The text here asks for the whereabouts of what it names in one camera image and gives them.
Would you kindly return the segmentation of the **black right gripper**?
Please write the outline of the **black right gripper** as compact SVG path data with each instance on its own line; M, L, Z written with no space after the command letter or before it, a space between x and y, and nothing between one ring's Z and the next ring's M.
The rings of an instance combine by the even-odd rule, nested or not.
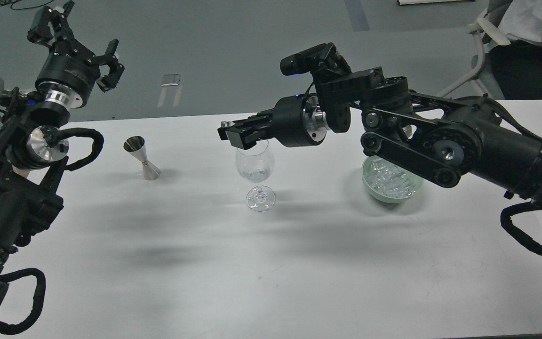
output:
M217 133L220 140L229 141L233 147L249 150L258 141L273 138L286 147L317 146L329 130L316 94L302 94L282 98L274 109L248 118L222 121Z

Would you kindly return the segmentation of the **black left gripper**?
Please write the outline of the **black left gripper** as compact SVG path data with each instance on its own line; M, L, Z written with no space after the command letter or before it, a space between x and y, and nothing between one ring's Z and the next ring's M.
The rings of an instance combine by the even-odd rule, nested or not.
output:
M27 39L49 51L37 77L36 89L44 93L53 83L70 88L78 97L73 99L71 108L77 109L88 103L95 83L102 92L116 88L125 67L116 56L118 39L112 39L101 56L94 56L84 45L79 45L67 21L74 4L69 0L60 9L49 6L39 9ZM94 65L88 65L87 60L92 58ZM108 67L108 73L101 77L100 66Z

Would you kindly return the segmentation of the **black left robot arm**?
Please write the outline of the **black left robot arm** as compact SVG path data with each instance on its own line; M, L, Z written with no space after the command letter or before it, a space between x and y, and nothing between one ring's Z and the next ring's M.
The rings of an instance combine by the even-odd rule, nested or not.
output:
M88 103L93 88L114 89L124 71L115 56L118 40L97 56L74 36L67 21L74 2L61 9L43 6L28 30L31 43L48 48L35 90L14 88L0 94L0 306L9 284L33 276L32 310L17 324L0 321L0 333L17 335L35 324L43 310L47 280L36 268L3 274L3 266L19 247L49 229L63 209L57 195L62 176L92 163L104 137L95 129L63 129L71 109Z

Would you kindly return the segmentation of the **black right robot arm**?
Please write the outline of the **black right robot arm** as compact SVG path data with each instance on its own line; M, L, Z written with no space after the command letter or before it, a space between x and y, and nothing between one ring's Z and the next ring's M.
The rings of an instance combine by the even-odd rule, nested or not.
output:
M273 109L224 122L219 137L247 150L275 138L286 147L319 145L325 131L344 133L359 104L367 156L379 156L440 187L474 174L522 203L504 208L503 229L542 256L542 137L523 128L487 96L445 99L410 91L405 77L386 79L380 67L356 73L311 70L311 95L280 99Z

